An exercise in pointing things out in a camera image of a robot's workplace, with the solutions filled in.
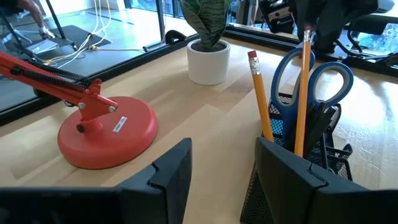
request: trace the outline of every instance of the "lamp base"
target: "lamp base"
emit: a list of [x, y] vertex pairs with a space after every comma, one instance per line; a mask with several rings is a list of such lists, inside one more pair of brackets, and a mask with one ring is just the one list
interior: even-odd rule
[[144, 152], [156, 137], [154, 111], [145, 102], [127, 96], [110, 97], [118, 103], [115, 112], [97, 118], [99, 131], [84, 133], [79, 111], [61, 125], [58, 146], [65, 159], [84, 169], [105, 169], [123, 164]]

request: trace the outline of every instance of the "white label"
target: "white label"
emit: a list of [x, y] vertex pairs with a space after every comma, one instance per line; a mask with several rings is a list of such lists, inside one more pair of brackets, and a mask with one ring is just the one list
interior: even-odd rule
[[117, 125], [113, 128], [113, 132], [119, 132], [120, 129], [123, 127], [124, 123], [127, 121], [126, 117], [121, 117]]

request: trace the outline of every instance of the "pencil eraser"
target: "pencil eraser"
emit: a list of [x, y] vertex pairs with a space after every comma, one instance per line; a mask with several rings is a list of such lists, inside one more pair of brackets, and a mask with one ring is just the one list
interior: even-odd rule
[[248, 56], [249, 56], [249, 58], [255, 58], [255, 57], [257, 57], [257, 53], [255, 50], [252, 50], [252, 51], [248, 52]]

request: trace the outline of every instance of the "snake plant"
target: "snake plant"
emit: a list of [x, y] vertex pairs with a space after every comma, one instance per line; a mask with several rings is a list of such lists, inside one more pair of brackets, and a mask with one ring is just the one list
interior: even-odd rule
[[200, 37], [205, 52], [220, 40], [226, 26], [226, 13], [232, 0], [178, 0], [187, 23]]

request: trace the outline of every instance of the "blue scissor handle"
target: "blue scissor handle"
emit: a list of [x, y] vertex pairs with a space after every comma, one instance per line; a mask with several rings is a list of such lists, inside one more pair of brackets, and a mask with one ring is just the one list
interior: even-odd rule
[[[319, 78], [327, 71], [336, 71], [340, 73], [343, 77], [343, 86], [340, 88], [339, 92], [337, 92], [329, 100], [320, 101], [316, 98], [315, 89]], [[314, 104], [318, 106], [320, 103], [325, 103], [326, 107], [334, 106], [349, 93], [353, 87], [353, 84], [354, 74], [347, 65], [340, 62], [324, 63], [313, 71], [308, 81], [308, 105]]]
[[[272, 104], [278, 109], [280, 115], [282, 116], [283, 120], [283, 130], [284, 132], [288, 130], [296, 120], [297, 116], [297, 107], [298, 107], [298, 100], [296, 100], [298, 95], [298, 85], [296, 83], [293, 94], [292, 100], [290, 103], [283, 103], [279, 99], [279, 83], [280, 78], [289, 64], [289, 62], [297, 56], [301, 56], [303, 52], [303, 48], [296, 48], [291, 50], [283, 59], [280, 61], [280, 64], [276, 68], [274, 77], [272, 79], [271, 84], [271, 102]], [[315, 54], [311, 52], [310, 56], [310, 70], [312, 69], [313, 65], [315, 64]]]

